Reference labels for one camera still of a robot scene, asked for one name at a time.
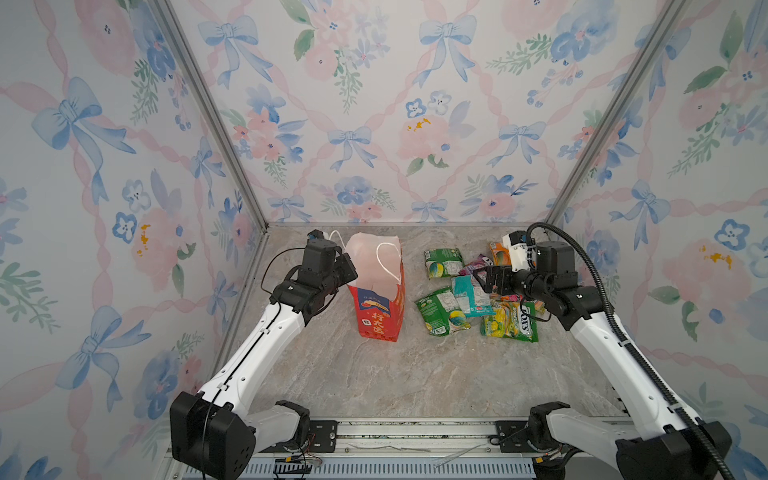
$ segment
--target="candy wrapper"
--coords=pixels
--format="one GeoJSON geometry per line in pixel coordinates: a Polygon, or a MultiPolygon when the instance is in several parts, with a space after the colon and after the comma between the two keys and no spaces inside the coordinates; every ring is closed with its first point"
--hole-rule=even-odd
{"type": "Polygon", "coordinates": [[[450,286],[416,300],[416,306],[424,318],[429,335],[445,336],[470,327],[450,286]]]}
{"type": "Polygon", "coordinates": [[[478,255],[471,263],[464,265],[464,268],[458,271],[459,275],[472,275],[472,272],[493,265],[493,260],[486,257],[482,253],[478,255]]]}
{"type": "Polygon", "coordinates": [[[523,342],[538,342],[536,333],[535,304],[494,302],[494,315],[483,317],[480,323],[480,333],[485,336],[496,336],[506,339],[517,339],[523,342]]]}
{"type": "Polygon", "coordinates": [[[424,261],[429,278],[457,276],[464,267],[464,259],[458,248],[438,248],[424,252],[424,261]]]}

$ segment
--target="red paper bag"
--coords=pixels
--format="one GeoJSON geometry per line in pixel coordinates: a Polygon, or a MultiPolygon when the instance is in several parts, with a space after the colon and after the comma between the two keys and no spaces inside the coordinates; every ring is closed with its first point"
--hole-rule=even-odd
{"type": "Polygon", "coordinates": [[[346,252],[358,273],[357,280],[348,287],[354,299],[360,335],[396,342],[406,299],[399,238],[355,233],[346,245],[346,252]]]}

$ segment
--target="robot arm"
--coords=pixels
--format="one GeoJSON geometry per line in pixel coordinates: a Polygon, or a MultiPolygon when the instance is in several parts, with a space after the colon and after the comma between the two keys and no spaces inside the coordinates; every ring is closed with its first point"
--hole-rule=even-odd
{"type": "Polygon", "coordinates": [[[511,266],[489,266],[473,275],[487,293],[543,301],[598,363],[624,402],[635,429],[616,429],[567,404],[553,402],[531,409],[527,440],[542,451],[573,445],[633,480],[712,479],[718,469],[729,478],[722,461],[731,444],[725,428],[719,422],[702,422],[662,380],[598,288],[578,285],[573,247],[565,242],[534,245],[532,239],[526,241],[534,227],[548,228],[575,244],[557,227],[535,223],[527,232],[514,232],[505,239],[511,266]],[[610,310],[613,324],[606,310],[610,310]],[[719,455],[713,455],[711,449],[719,455]]]}
{"type": "Polygon", "coordinates": [[[295,451],[305,448],[309,410],[284,400],[255,415],[247,416],[248,410],[280,354],[325,310],[326,297],[355,278],[349,255],[324,240],[321,232],[312,232],[302,264],[275,288],[243,345],[195,396],[182,392],[171,404],[170,441],[176,460],[219,480],[234,480],[254,452],[278,443],[295,451]],[[291,280],[296,272],[296,280],[291,280]]]}

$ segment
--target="marble floor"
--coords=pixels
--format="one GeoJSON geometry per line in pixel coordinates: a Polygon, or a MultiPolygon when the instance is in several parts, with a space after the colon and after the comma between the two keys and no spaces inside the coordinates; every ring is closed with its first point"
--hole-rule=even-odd
{"type": "MultiPolygon", "coordinates": [[[[306,245],[314,227],[271,227],[257,272],[281,250],[306,245]]],[[[424,250],[458,247],[465,260],[488,254],[488,241],[508,227],[341,227],[353,233],[400,238],[405,266],[406,314],[396,343],[360,336],[352,297],[342,288],[333,304],[278,359],[251,406],[268,409],[286,399],[312,416],[527,416],[532,406],[560,400],[592,416],[619,416],[611,384],[587,351],[553,319],[538,324],[539,343],[480,335],[475,326],[445,337],[427,333],[415,300],[449,284],[428,280],[424,250]]],[[[302,252],[285,253],[266,277],[271,290],[302,252]]],[[[244,310],[234,345],[258,322],[268,296],[258,285],[244,310]]]]}

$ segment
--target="blue bow pattern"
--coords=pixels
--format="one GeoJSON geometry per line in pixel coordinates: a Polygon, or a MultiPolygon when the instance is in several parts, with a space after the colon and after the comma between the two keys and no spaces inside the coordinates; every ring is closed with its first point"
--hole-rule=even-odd
{"type": "Polygon", "coordinates": [[[640,215],[640,220],[637,222],[637,229],[634,231],[634,249],[637,250],[637,245],[643,240],[643,243],[648,244],[648,235],[646,231],[646,221],[648,214],[650,219],[654,223],[661,222],[667,215],[670,214],[670,203],[666,200],[656,198],[650,191],[650,187],[645,180],[638,180],[632,187],[632,197],[639,200],[637,204],[632,207],[627,213],[621,212],[609,212],[611,215],[611,221],[624,218],[626,220],[634,220],[637,215],[640,215]]]}
{"type": "Polygon", "coordinates": [[[444,212],[448,206],[448,201],[445,198],[441,198],[436,202],[413,202],[411,204],[411,210],[414,212],[422,212],[422,219],[419,222],[426,222],[429,220],[429,216],[435,219],[437,223],[447,222],[448,219],[442,216],[438,212],[444,212]]]}
{"type": "Polygon", "coordinates": [[[526,127],[526,126],[518,127],[517,125],[505,125],[501,129],[499,129],[498,137],[502,140],[507,140],[508,138],[511,138],[512,140],[509,142],[507,151],[504,152],[503,155],[499,155],[498,157],[493,157],[490,161],[488,161],[488,165],[495,167],[496,164],[499,161],[501,161],[502,158],[512,155],[518,149],[518,143],[520,144],[520,150],[522,150],[523,157],[525,157],[525,160],[527,160],[528,163],[532,163],[531,156],[538,155],[539,152],[538,150],[533,148],[531,145],[528,145],[528,139],[530,138],[532,140],[538,140],[543,135],[544,129],[546,127],[547,127],[547,124],[544,123],[543,121],[537,121],[536,123],[530,125],[529,127],[526,127]]]}
{"type": "Polygon", "coordinates": [[[111,306],[102,306],[96,310],[91,320],[91,335],[85,338],[80,350],[69,357],[56,377],[56,386],[66,390],[74,390],[85,381],[91,361],[94,365],[104,370],[112,383],[107,391],[107,411],[112,411],[112,406],[117,400],[122,400],[115,377],[118,376],[120,363],[118,358],[111,353],[100,352],[97,349],[117,349],[124,346],[136,345],[148,339],[151,333],[141,333],[144,321],[141,320],[134,328],[115,339],[107,339],[123,323],[117,311],[111,306]]]}
{"type": "Polygon", "coordinates": [[[74,138],[83,147],[96,167],[96,173],[94,173],[91,182],[91,194],[96,205],[98,205],[99,198],[109,201],[107,191],[104,189],[104,182],[101,181],[101,173],[99,173],[104,164],[104,158],[101,156],[101,149],[93,137],[80,129],[77,123],[79,122],[82,127],[112,147],[129,154],[136,153],[136,150],[123,143],[125,139],[124,128],[99,127],[85,120],[85,118],[98,117],[99,115],[101,115],[101,105],[98,103],[94,92],[82,78],[74,77],[69,81],[67,97],[61,101],[58,109],[44,108],[32,121],[32,128],[35,129],[35,132],[46,144],[56,150],[61,150],[67,145],[69,131],[72,130],[74,138]]]}
{"type": "Polygon", "coordinates": [[[203,174],[205,180],[208,182],[208,208],[214,205],[214,194],[211,189],[214,187],[214,179],[210,176],[210,172],[214,172],[219,177],[226,177],[227,175],[221,170],[222,162],[217,164],[212,163],[209,158],[214,155],[214,152],[210,149],[210,143],[205,137],[200,138],[200,150],[197,151],[197,155],[192,157],[190,161],[190,171],[195,178],[200,178],[200,174],[203,174]]]}
{"type": "Polygon", "coordinates": [[[373,162],[371,160],[377,158],[377,156],[368,153],[365,151],[365,149],[360,147],[360,144],[367,145],[371,143],[370,128],[360,127],[355,131],[330,131],[328,132],[328,141],[331,143],[331,145],[344,144],[344,156],[341,160],[333,162],[333,165],[331,165],[332,170],[339,171],[342,164],[352,158],[353,147],[360,158],[362,158],[362,161],[366,162],[369,167],[373,168],[373,162]]]}
{"type": "Polygon", "coordinates": [[[208,312],[208,315],[214,315],[216,310],[221,310],[222,332],[227,331],[227,325],[229,324],[227,321],[227,304],[224,302],[224,299],[236,295],[237,291],[235,290],[235,282],[232,282],[229,286],[227,286],[227,278],[224,276],[224,273],[219,270],[219,273],[216,275],[216,286],[214,287],[214,294],[211,295],[208,299],[206,311],[208,312]]]}
{"type": "Polygon", "coordinates": [[[266,70],[272,67],[272,64],[266,60],[258,58],[252,54],[238,42],[247,43],[250,45],[259,44],[259,35],[256,31],[256,24],[253,23],[253,19],[248,15],[243,15],[235,20],[233,23],[225,23],[217,25],[216,22],[203,22],[197,26],[200,30],[200,35],[203,35],[203,40],[210,46],[214,47],[224,42],[224,50],[227,51],[227,59],[230,62],[230,69],[219,75],[217,84],[224,85],[227,89],[230,87],[230,76],[233,71],[240,68],[240,54],[246,59],[250,66],[259,74],[266,78],[268,81],[272,81],[270,74],[266,70]]]}
{"type": "MultiPolygon", "coordinates": [[[[648,39],[648,34],[650,34],[652,27],[653,24],[645,25],[640,29],[640,33],[637,34],[637,39],[634,41],[635,47],[642,48],[643,45],[645,45],[645,42],[648,39]]],[[[670,60],[677,58],[677,56],[680,54],[680,51],[683,50],[683,47],[685,47],[685,45],[688,43],[688,40],[690,40],[690,28],[681,28],[680,30],[676,31],[664,46],[664,51],[667,53],[667,57],[670,60]]],[[[659,56],[659,59],[654,65],[654,70],[650,74],[648,101],[653,100],[656,87],[664,87],[667,85],[667,82],[664,80],[662,60],[663,58],[659,56]]]]}
{"type": "Polygon", "coordinates": [[[307,223],[309,223],[310,218],[312,218],[312,215],[305,214],[299,210],[304,207],[304,197],[301,195],[293,195],[291,198],[271,197],[266,199],[266,201],[270,207],[283,208],[283,218],[280,218],[278,222],[284,222],[286,219],[290,218],[291,213],[296,214],[298,218],[307,223]]]}
{"type": "Polygon", "coordinates": [[[422,45],[430,45],[438,42],[437,49],[435,50],[435,60],[432,63],[432,68],[424,70],[413,79],[413,83],[418,83],[419,87],[424,86],[424,82],[430,73],[438,68],[442,67],[445,63],[445,40],[451,40],[448,42],[448,50],[451,52],[451,59],[453,60],[453,66],[458,72],[458,76],[463,81],[467,81],[467,68],[472,68],[475,63],[458,51],[455,41],[464,45],[472,43],[472,39],[475,37],[475,29],[478,26],[477,18],[474,15],[466,15],[461,17],[456,23],[440,23],[436,20],[430,20],[424,22],[419,27],[419,39],[422,45]]]}

